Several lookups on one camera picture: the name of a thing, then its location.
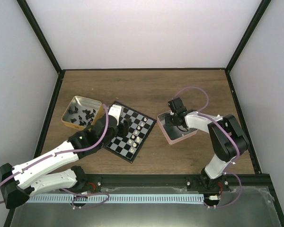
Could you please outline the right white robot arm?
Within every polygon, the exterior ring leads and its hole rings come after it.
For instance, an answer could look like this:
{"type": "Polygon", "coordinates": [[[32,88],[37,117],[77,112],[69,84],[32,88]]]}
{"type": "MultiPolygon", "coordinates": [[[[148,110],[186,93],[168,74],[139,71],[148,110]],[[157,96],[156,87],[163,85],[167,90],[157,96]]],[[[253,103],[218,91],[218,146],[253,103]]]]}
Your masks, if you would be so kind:
{"type": "Polygon", "coordinates": [[[201,186],[208,191],[217,186],[228,166],[236,164],[236,160],[250,146],[245,132],[232,114],[212,116],[198,111],[179,114],[168,111],[164,121],[168,127],[192,128],[209,134],[214,156],[202,169],[200,176],[201,186]]]}

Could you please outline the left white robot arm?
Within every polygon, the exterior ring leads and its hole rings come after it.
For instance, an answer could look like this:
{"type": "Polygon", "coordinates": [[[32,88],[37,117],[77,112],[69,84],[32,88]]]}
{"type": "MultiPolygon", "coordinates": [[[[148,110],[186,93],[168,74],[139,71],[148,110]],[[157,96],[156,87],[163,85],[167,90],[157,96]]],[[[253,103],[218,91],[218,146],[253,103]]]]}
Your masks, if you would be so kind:
{"type": "Polygon", "coordinates": [[[17,208],[31,197],[62,188],[82,191],[87,187],[83,169],[73,166],[61,173],[53,171],[66,164],[94,154],[116,137],[126,137],[132,121],[104,115],[94,125],[70,136],[53,150],[28,162],[0,166],[0,192],[7,209],[17,208]]]}

